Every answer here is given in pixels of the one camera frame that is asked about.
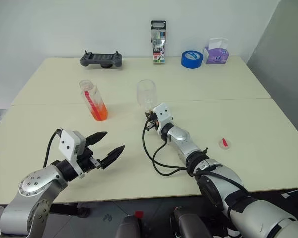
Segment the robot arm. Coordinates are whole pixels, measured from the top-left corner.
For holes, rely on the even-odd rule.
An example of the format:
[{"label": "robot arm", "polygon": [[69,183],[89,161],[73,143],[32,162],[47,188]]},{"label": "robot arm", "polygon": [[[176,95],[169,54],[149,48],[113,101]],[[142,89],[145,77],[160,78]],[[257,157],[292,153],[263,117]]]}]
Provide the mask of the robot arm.
[{"label": "robot arm", "polygon": [[50,207],[59,193],[76,177],[95,168],[106,168],[124,150],[118,147],[103,160],[97,160],[88,148],[101,140],[107,133],[99,132],[88,138],[78,131],[59,130],[59,150],[65,156],[63,161],[28,174],[19,184],[18,192],[4,210],[0,221],[0,237],[39,238],[42,236]]},{"label": "robot arm", "polygon": [[159,104],[151,114],[147,130],[155,128],[179,154],[202,194],[223,212],[245,238],[298,238],[298,221],[277,206],[250,196],[240,177],[229,167],[210,159],[195,145],[188,132],[172,124],[170,109]]}]

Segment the blue tape roll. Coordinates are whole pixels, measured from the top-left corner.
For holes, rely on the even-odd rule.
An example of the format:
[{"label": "blue tape roll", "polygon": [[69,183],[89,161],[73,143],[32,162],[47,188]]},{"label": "blue tape roll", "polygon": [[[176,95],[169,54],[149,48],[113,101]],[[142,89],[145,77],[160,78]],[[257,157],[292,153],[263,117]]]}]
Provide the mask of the blue tape roll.
[{"label": "blue tape roll", "polygon": [[186,68],[198,68],[201,66],[203,54],[198,51],[185,51],[182,53],[181,64]]}]

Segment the orange liquid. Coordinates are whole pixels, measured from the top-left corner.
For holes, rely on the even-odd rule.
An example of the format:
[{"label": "orange liquid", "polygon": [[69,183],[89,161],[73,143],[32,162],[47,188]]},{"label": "orange liquid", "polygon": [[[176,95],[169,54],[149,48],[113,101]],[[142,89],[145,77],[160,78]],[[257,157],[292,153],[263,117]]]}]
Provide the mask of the orange liquid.
[{"label": "orange liquid", "polygon": [[96,112],[93,108],[90,110],[95,120],[106,120],[108,116],[108,111],[105,104],[96,106],[96,109],[97,109]]}]

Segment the game controller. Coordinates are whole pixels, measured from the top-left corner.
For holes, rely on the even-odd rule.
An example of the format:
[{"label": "game controller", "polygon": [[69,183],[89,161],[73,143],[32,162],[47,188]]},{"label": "game controller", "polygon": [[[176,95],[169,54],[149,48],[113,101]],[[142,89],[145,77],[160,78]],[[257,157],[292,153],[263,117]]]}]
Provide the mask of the game controller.
[{"label": "game controller", "polygon": [[85,51],[85,54],[80,59],[80,64],[84,67],[90,64],[100,64],[102,68],[111,68],[113,65],[121,67],[123,63],[123,56],[116,51],[113,54],[94,54],[92,52]]}]

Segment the purple tissue box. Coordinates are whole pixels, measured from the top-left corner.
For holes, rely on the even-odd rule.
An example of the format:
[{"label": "purple tissue box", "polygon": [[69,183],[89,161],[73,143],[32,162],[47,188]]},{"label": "purple tissue box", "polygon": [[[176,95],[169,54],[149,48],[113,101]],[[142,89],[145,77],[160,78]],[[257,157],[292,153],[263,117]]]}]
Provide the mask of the purple tissue box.
[{"label": "purple tissue box", "polygon": [[209,47],[205,46],[203,50],[203,62],[205,64],[225,64],[228,56],[227,49],[214,48],[209,50]]}]

